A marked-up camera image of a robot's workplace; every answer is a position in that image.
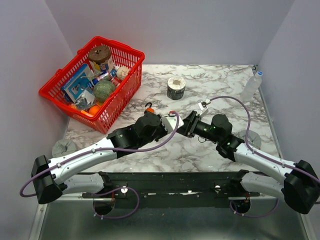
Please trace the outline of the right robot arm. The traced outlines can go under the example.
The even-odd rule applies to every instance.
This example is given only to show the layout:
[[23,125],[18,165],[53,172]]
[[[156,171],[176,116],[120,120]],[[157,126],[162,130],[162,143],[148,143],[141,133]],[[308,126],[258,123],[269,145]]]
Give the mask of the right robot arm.
[[226,159],[253,167],[264,175],[246,173],[230,183],[230,191],[241,196],[245,192],[263,193],[284,200],[294,211],[308,214],[320,197],[320,180],[306,161],[292,162],[250,148],[233,135],[232,124],[224,114],[216,114],[211,123],[203,122],[196,111],[179,121],[177,132],[195,135],[216,144],[216,151]]

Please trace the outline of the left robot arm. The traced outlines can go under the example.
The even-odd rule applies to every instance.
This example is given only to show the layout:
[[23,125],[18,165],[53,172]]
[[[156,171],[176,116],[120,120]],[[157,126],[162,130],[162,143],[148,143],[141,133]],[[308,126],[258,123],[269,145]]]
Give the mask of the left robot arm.
[[146,111],[134,124],[114,130],[89,147],[51,159],[44,155],[38,157],[31,172],[38,203],[48,204],[73,193],[107,197],[111,185],[99,174],[84,174],[83,171],[131,154],[157,139],[162,130],[161,116]]

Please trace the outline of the orange black padlock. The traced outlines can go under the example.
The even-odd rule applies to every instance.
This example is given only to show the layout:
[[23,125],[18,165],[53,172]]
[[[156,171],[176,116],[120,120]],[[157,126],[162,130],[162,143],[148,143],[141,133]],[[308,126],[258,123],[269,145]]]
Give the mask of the orange black padlock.
[[147,102],[145,104],[145,113],[152,113],[154,114],[155,113],[155,110],[152,108],[152,103],[151,102]]

